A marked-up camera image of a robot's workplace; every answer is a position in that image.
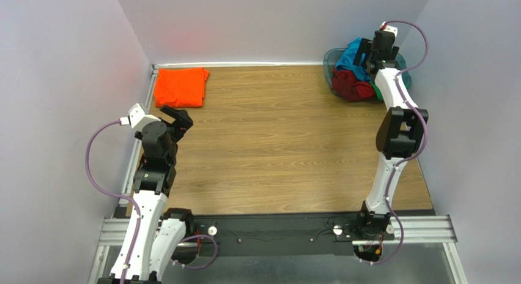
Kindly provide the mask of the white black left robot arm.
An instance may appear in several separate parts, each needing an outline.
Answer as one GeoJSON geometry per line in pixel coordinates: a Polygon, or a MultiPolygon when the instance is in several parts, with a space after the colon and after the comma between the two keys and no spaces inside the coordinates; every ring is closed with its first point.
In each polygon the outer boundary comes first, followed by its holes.
{"type": "Polygon", "coordinates": [[[168,106],[161,112],[167,122],[133,105],[120,124],[130,125],[141,141],[143,153],[133,178],[133,209],[116,262],[97,283],[161,283],[180,241],[193,231],[189,209],[165,209],[176,176],[177,143],[193,125],[187,111],[168,106]]]}

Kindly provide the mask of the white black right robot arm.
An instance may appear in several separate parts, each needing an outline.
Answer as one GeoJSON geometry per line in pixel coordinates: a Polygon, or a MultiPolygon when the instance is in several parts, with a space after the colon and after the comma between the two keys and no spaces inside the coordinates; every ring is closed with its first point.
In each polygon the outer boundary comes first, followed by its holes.
{"type": "Polygon", "coordinates": [[[400,175],[420,149],[423,125],[429,117],[425,109],[417,107],[405,88],[396,60],[399,51],[394,44],[396,36],[397,28],[380,28],[371,40],[361,40],[353,61],[372,78],[387,109],[375,138],[379,164],[374,183],[350,227],[350,233],[360,239],[372,239],[387,231],[400,175]]]}

